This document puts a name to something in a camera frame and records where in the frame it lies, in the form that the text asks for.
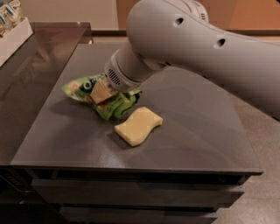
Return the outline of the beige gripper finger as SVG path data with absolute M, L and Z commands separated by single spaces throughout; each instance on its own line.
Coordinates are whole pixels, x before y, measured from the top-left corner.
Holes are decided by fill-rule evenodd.
M 106 79 L 99 79 L 90 94 L 95 104 L 106 101 L 117 94 L 117 91 L 111 87 Z

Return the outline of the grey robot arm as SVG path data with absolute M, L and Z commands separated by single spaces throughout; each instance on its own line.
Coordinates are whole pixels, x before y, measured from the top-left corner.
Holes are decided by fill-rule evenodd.
M 118 92 L 179 67 L 210 80 L 263 113 L 280 119 L 280 45 L 224 31 L 195 0 L 140 0 L 129 12 L 127 41 L 105 64 Z

